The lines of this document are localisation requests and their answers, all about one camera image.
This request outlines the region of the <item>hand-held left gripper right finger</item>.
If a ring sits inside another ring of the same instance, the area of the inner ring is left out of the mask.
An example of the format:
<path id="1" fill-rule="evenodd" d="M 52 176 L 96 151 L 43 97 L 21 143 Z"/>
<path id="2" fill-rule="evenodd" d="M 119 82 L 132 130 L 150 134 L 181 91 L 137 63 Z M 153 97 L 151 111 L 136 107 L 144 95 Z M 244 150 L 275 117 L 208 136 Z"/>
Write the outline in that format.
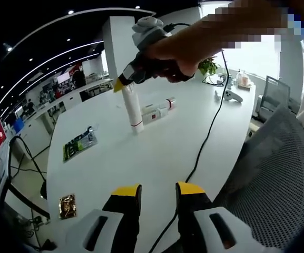
<path id="1" fill-rule="evenodd" d="M 184 252 L 263 252 L 250 227 L 224 207 L 214 207 L 205 190 L 177 182 L 178 231 Z"/>

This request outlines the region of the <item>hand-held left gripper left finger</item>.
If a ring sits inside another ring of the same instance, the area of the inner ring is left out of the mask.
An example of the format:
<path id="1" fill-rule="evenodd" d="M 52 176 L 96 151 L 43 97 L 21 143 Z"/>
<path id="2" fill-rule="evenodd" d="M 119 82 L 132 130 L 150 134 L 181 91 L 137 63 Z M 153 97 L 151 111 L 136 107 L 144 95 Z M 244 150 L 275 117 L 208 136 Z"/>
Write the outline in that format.
<path id="1" fill-rule="evenodd" d="M 139 234 L 142 185 L 115 189 L 67 232 L 64 252 L 134 252 Z"/>

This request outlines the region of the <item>person's right hand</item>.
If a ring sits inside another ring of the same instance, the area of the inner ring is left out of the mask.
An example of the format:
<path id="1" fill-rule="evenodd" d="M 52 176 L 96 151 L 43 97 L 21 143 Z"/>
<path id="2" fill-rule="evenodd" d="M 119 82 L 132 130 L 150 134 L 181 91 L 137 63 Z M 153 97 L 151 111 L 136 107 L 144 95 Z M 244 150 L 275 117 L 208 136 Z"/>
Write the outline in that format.
<path id="1" fill-rule="evenodd" d="M 206 27 L 193 24 L 150 45 L 144 55 L 150 59 L 174 60 L 183 75 L 192 77 L 201 61 L 220 51 L 207 31 Z"/>

